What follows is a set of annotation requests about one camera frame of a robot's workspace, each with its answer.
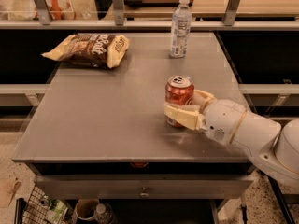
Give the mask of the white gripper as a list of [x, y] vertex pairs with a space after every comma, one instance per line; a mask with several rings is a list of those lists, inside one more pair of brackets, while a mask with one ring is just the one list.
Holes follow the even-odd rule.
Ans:
[[231, 100], [217, 100], [213, 94], [201, 90], [195, 90], [192, 99], [194, 105], [167, 105], [164, 108], [167, 122], [174, 127], [199, 130], [206, 121], [207, 138], [223, 146], [230, 144], [247, 109]]

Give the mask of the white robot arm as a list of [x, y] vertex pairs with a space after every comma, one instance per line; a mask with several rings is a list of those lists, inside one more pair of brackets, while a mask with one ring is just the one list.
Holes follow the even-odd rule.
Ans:
[[298, 121], [282, 126], [231, 100], [195, 90], [165, 95], [164, 113], [190, 130], [225, 146], [241, 149], [252, 164], [288, 185], [299, 185]]

